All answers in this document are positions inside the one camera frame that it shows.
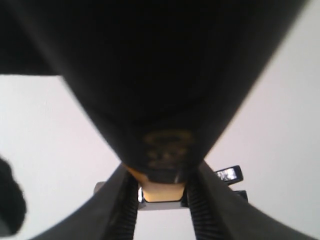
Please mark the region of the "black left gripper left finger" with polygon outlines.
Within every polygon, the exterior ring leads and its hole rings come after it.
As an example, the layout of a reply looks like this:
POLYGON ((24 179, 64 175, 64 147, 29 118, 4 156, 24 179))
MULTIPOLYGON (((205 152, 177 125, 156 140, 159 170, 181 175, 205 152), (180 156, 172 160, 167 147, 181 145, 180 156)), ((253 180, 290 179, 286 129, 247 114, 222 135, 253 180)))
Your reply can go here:
POLYGON ((138 204, 138 182, 119 165, 90 200, 35 239, 132 240, 138 204))

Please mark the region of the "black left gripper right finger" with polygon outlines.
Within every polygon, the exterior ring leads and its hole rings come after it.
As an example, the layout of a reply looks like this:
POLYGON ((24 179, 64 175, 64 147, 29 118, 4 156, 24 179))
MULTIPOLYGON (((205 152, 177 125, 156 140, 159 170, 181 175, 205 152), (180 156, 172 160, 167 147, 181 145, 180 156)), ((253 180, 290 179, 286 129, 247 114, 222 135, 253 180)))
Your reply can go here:
POLYGON ((188 170, 187 199, 198 240, 298 240, 300 233, 249 204, 207 163, 188 170))

